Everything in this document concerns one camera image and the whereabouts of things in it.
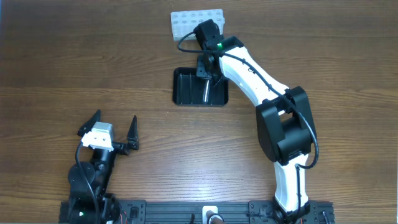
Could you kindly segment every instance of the white egg carton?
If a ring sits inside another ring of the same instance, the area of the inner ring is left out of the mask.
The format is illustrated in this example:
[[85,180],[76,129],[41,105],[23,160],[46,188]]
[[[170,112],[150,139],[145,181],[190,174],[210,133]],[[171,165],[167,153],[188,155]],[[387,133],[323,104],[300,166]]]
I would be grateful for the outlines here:
[[[222,9],[172,12],[171,20],[173,40],[179,41],[183,36],[187,35],[189,32],[192,32],[199,23],[208,19],[212,19],[220,28],[220,33],[223,34],[225,19]],[[192,34],[186,38],[186,40],[195,39],[195,34]]]

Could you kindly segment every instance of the wooden surface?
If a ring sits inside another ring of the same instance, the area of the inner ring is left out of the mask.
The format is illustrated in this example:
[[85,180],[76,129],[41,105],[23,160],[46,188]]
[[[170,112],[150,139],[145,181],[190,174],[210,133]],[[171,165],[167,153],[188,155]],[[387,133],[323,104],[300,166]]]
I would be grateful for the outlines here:
[[242,91],[230,84],[223,108],[172,102],[173,70],[196,55],[177,50],[170,13],[218,8],[227,37],[309,95],[320,142],[310,199],[334,202],[338,223],[395,223],[398,2],[365,0],[3,1],[0,222],[58,221],[76,132],[97,109],[120,141],[138,117],[141,148],[118,157],[109,186],[118,198],[270,200],[274,166]]

